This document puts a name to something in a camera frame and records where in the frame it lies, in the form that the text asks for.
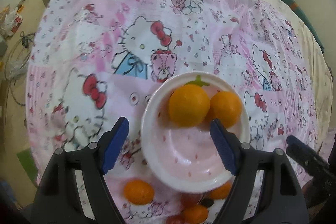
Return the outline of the green floor mat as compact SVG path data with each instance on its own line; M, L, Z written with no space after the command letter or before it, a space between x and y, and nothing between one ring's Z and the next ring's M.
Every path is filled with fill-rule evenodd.
M33 183L34 187L37 187L38 169L35 165L33 155L31 150L25 149L17 153L17 158L25 170L25 173L29 177L30 181Z

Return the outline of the small tangerine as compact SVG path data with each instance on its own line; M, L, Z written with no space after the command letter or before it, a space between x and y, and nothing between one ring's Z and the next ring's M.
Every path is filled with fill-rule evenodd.
M222 186L209 192L209 198L213 200L224 200L228 197L232 188L232 182L228 181Z
M183 211L183 217L186 223L200 224L206 221L209 216L209 210L202 205L188 207Z
M134 179L125 184L123 195L132 204L146 205L153 201L155 191L149 183L140 179Z

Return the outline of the teal headboard edge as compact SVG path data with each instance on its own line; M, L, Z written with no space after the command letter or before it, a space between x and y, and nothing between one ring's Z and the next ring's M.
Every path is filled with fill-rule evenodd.
M318 34L316 33L313 25L303 12L303 10L298 6L298 4L295 2L295 0L281 0L283 1L289 8L305 23L307 28L310 30L310 32L313 34L316 42L318 43L322 53L325 53L325 47L322 44L321 40L318 37Z

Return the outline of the pink Hello Kitty bedsheet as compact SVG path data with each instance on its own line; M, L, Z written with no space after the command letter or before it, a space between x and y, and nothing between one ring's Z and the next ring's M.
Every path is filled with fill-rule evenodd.
M294 135L311 148L326 137L330 72L304 23L280 0L50 0L27 72L27 128L41 181L57 148L98 141L118 118L129 133L108 189L127 223L183 215L181 194L162 183L142 153L141 120L151 95L171 77L202 71L239 95L231 131L252 148L286 148ZM154 199L130 203L134 179Z

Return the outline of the red cherry tomato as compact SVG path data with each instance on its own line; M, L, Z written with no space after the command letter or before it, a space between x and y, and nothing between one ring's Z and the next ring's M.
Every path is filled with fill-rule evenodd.
M185 210L189 207L197 205L202 199L202 194L191 194L191 193L182 193L181 194L181 206Z
M183 215L181 214L169 216L165 222L165 224L184 224L184 223L185 223L185 219Z

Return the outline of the red white plastic bag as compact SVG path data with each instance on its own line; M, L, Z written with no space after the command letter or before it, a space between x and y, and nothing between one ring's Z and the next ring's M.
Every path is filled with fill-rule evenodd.
M21 25L23 17L18 13L16 7L12 12L6 15L3 28L8 36L13 36Z

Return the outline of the large orange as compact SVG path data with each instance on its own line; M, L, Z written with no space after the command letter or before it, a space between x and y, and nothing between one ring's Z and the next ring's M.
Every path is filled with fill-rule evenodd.
M206 122L218 119L225 128L234 126L240 119L242 102L240 97L233 92L217 92L210 99L210 109L206 116Z
M193 84L177 88L168 102L169 118L179 127L194 127L201 124L209 109L209 96L203 88Z

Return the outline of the white pink strawberry plate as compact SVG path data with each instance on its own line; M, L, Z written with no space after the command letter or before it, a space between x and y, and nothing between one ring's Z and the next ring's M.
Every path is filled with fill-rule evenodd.
M178 127L170 121L168 102L175 89L199 85L209 97L235 90L218 76L202 71L168 79L150 97L141 120L142 153L162 183L185 193L204 193L220 187L231 177L210 135L210 124Z

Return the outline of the dark grape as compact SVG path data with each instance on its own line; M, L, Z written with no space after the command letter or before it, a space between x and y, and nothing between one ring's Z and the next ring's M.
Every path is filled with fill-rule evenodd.
M213 206L214 200L211 198L203 198L199 204L206 208L210 208L211 206Z

